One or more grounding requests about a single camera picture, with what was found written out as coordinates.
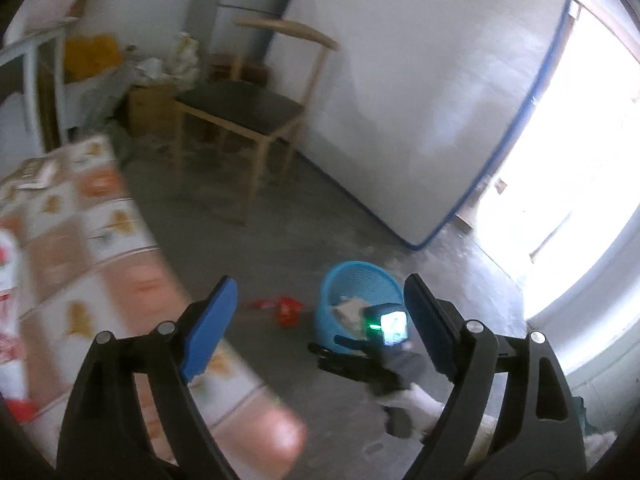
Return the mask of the white gloved right hand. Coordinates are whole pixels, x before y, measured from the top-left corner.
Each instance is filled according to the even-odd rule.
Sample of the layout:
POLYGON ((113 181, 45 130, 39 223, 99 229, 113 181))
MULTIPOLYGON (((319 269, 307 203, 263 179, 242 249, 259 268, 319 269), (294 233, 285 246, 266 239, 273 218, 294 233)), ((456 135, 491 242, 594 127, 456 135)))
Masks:
POLYGON ((399 439, 422 440, 432 433, 444 410, 444 404, 433 399, 417 384, 376 396, 374 400, 386 414, 386 432, 399 439))

